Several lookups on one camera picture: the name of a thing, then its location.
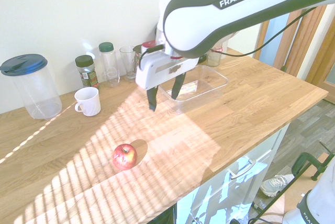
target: gray floor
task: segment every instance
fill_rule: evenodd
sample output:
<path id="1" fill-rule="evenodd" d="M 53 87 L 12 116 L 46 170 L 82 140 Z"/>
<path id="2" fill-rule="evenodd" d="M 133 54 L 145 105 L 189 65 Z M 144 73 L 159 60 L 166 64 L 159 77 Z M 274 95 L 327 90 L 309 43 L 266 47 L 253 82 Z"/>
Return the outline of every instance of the gray floor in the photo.
<path id="1" fill-rule="evenodd" d="M 316 158 L 320 157 L 322 153 L 327 152 L 320 145 L 320 141 L 330 150 L 334 150 L 334 135 L 335 105 L 322 100 L 290 124 L 265 180 L 276 174 L 291 173 L 292 165 L 302 152 L 308 152 Z M 271 198 L 259 190 L 254 202 L 264 208 L 270 201 Z M 257 214 L 253 209 L 249 212 L 250 217 L 255 217 Z"/>

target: sneaker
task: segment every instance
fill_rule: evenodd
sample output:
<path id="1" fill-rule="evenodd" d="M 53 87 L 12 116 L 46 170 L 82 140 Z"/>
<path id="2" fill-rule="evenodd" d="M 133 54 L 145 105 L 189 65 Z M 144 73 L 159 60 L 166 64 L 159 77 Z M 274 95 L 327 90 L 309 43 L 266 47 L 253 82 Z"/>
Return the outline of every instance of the sneaker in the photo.
<path id="1" fill-rule="evenodd" d="M 288 183 L 294 179 L 293 174 L 276 175 L 261 185 L 262 192 L 268 197 L 274 197 L 276 194 L 283 190 Z"/>

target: glass jar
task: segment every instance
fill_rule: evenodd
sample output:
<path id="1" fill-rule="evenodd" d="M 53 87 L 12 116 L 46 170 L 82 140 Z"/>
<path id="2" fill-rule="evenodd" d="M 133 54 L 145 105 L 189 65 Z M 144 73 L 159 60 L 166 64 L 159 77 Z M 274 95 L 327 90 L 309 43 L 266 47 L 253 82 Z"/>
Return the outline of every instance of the glass jar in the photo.
<path id="1" fill-rule="evenodd" d="M 96 76 L 93 58 L 90 55 L 81 55 L 75 59 L 75 64 L 80 73 L 83 86 L 99 89 L 99 82 L 98 77 Z"/>

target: apple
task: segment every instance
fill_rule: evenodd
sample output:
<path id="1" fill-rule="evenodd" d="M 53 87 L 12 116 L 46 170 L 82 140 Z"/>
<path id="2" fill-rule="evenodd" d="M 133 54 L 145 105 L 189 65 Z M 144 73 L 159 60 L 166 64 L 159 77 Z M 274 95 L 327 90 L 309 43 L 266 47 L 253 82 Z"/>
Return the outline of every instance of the apple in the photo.
<path id="1" fill-rule="evenodd" d="M 128 170 L 135 166 L 137 151 L 130 144 L 121 144 L 113 152 L 113 164 L 120 170 Z"/>

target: clear plastic tray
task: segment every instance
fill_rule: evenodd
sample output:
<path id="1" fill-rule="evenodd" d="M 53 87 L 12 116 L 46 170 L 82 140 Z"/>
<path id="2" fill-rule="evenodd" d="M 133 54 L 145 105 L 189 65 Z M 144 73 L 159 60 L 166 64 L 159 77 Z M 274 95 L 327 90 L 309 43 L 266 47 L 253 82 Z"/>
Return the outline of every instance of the clear plastic tray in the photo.
<path id="1" fill-rule="evenodd" d="M 175 79 L 159 86 L 161 99 L 178 114 L 193 110 L 223 95 L 228 79 L 206 65 L 198 65 L 186 73 L 177 99 L 171 97 Z"/>

